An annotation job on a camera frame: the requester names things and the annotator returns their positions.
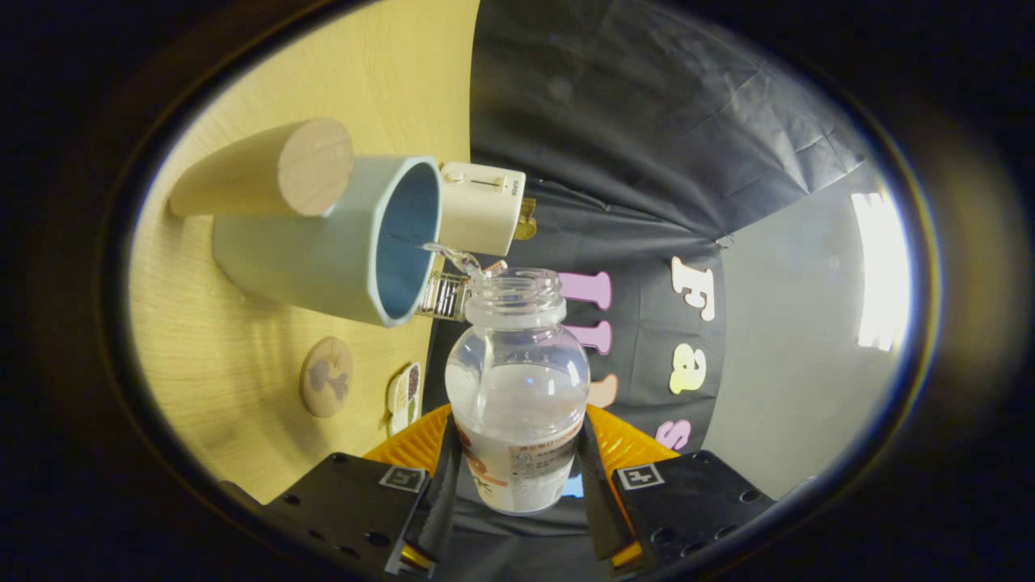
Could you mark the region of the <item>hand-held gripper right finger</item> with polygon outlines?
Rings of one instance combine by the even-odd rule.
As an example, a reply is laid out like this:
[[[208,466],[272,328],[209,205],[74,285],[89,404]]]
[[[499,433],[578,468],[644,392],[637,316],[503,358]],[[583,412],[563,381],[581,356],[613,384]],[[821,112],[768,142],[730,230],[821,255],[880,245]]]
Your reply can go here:
[[[679,454],[595,406],[579,434],[585,519],[615,577],[691,559],[738,533],[775,500],[716,454]]]

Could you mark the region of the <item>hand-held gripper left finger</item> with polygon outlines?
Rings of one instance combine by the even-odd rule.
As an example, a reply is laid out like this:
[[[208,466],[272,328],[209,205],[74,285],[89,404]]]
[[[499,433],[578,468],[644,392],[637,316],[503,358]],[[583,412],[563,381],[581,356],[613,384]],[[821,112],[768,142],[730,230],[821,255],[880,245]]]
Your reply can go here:
[[[445,405],[365,456],[330,453],[263,512],[363,575],[428,579],[450,539],[462,461],[461,435]]]

